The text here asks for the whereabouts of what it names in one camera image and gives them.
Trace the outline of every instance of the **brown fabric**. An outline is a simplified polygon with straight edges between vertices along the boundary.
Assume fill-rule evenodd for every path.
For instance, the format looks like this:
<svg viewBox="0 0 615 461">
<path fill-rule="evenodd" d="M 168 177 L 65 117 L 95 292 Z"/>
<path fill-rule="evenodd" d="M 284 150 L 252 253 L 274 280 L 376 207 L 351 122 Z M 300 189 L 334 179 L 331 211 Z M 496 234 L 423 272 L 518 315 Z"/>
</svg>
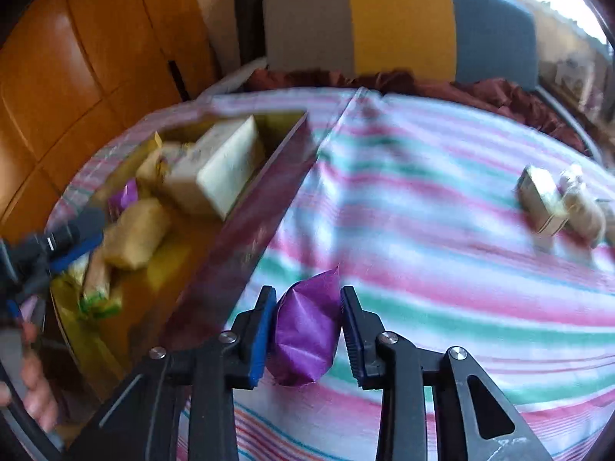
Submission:
<svg viewBox="0 0 615 461">
<path fill-rule="evenodd" d="M 483 80 L 469 85 L 445 81 L 420 81 L 404 70 L 382 72 L 348 79 L 339 72 L 322 70 L 290 73 L 257 69 L 245 84 L 247 91 L 277 90 L 296 86 L 359 88 L 364 86 L 382 94 L 400 93 L 429 97 L 476 107 L 514 119 L 536 128 L 581 154 L 585 144 L 559 116 L 534 94 L 502 78 Z"/>
</svg>

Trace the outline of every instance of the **person's hand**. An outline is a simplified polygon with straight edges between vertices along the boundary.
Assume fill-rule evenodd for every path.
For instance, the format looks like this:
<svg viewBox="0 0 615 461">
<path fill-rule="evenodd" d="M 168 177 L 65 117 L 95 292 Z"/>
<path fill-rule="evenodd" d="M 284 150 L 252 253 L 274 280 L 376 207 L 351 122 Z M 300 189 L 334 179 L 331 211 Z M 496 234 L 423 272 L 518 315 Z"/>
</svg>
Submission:
<svg viewBox="0 0 615 461">
<path fill-rule="evenodd" d="M 23 323 L 23 339 L 32 343 L 36 339 L 36 326 Z M 28 351 L 23 356 L 22 379 L 28 392 L 23 399 L 23 406 L 40 427 L 51 431 L 58 420 L 58 404 L 53 398 L 51 387 L 42 374 L 42 364 L 36 354 Z M 0 381 L 0 407 L 10 403 L 10 390 L 6 383 Z"/>
</svg>

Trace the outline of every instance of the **metal screw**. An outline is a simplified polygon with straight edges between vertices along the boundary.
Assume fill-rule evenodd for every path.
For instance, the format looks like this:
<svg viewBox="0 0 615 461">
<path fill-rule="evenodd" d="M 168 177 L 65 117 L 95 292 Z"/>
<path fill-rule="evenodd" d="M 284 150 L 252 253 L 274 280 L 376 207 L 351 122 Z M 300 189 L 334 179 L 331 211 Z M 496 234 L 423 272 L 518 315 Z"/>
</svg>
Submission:
<svg viewBox="0 0 615 461">
<path fill-rule="evenodd" d="M 467 351 L 465 350 L 465 348 L 462 347 L 453 347 L 448 350 L 448 353 L 455 360 L 463 360 L 467 357 Z"/>
<path fill-rule="evenodd" d="M 232 331 L 223 331 L 220 333 L 220 336 L 218 336 L 218 341 L 225 345 L 230 345 L 237 341 L 237 335 Z"/>
<path fill-rule="evenodd" d="M 378 335 L 378 341 L 380 343 L 392 345 L 393 343 L 397 343 L 397 340 L 399 340 L 399 336 L 393 331 L 384 331 Z"/>
<path fill-rule="evenodd" d="M 167 349 L 163 347 L 154 347 L 150 350 L 150 359 L 160 360 L 167 356 Z"/>
</svg>

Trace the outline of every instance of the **wrapped snack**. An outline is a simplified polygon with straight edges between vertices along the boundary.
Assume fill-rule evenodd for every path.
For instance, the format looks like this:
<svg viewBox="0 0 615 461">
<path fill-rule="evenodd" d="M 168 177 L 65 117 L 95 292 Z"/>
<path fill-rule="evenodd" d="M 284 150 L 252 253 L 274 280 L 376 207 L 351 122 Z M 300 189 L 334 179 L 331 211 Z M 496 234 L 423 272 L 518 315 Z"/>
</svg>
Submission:
<svg viewBox="0 0 615 461">
<path fill-rule="evenodd" d="M 596 247 L 605 237 L 607 223 L 600 205 L 587 190 L 578 164 L 562 172 L 560 190 L 568 212 L 568 224 L 591 247 Z"/>
<path fill-rule="evenodd" d="M 100 300 L 88 307 L 87 315 L 93 319 L 106 319 L 113 315 L 117 315 L 122 311 L 122 299 L 119 296 L 113 296 L 107 300 Z"/>
<path fill-rule="evenodd" d="M 137 201 L 106 232 L 105 260 L 118 269 L 145 267 L 170 225 L 167 212 L 156 198 Z"/>
<path fill-rule="evenodd" d="M 333 365 L 341 330 L 339 273 L 300 281 L 278 302 L 267 369 L 276 383 L 315 383 Z"/>
<path fill-rule="evenodd" d="M 526 166 L 517 183 L 517 197 L 530 214 L 538 234 L 552 236 L 565 225 L 568 213 L 546 169 Z"/>
<path fill-rule="evenodd" d="M 615 246 L 615 211 L 613 202 L 608 199 L 596 199 L 596 203 L 605 216 L 605 238 L 611 246 Z"/>
<path fill-rule="evenodd" d="M 189 148 L 190 144 L 181 144 L 179 142 L 162 143 L 139 166 L 139 169 L 136 171 L 137 182 L 150 189 L 160 189 L 165 177 L 177 161 L 181 160 L 188 153 Z"/>
<path fill-rule="evenodd" d="M 81 292 L 85 280 L 87 266 L 90 263 L 90 253 L 85 253 L 71 263 L 66 269 L 68 281 Z"/>
<path fill-rule="evenodd" d="M 83 293 L 79 302 L 82 312 L 90 312 L 101 302 L 109 299 L 111 293 L 111 266 L 105 262 L 102 247 L 98 247 L 91 254 L 90 265 L 85 274 Z"/>
<path fill-rule="evenodd" d="M 138 199 L 139 193 L 136 187 L 136 180 L 131 179 L 121 191 L 111 196 L 107 201 L 111 221 L 115 222 L 124 212 L 124 210 L 127 209 L 131 204 L 136 203 Z"/>
</svg>

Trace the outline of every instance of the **plastic bag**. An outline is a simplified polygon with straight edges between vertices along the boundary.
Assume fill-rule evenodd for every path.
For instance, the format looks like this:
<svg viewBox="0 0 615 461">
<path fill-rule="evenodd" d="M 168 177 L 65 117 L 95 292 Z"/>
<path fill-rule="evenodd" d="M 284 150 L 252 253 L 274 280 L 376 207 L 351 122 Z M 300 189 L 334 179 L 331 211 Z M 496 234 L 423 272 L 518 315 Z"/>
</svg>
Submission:
<svg viewBox="0 0 615 461">
<path fill-rule="evenodd" d="M 139 192 L 136 187 L 136 180 L 133 178 L 127 182 L 121 191 L 111 196 L 107 201 L 111 221 L 115 222 L 126 208 L 136 203 L 138 199 Z"/>
<path fill-rule="evenodd" d="M 560 175 L 562 201 L 568 211 L 568 225 L 591 247 L 596 247 L 605 237 L 605 215 L 583 181 L 579 164 Z"/>
<path fill-rule="evenodd" d="M 341 331 L 339 272 L 299 281 L 276 307 L 267 369 L 276 383 L 315 383 L 333 365 Z"/>
</svg>

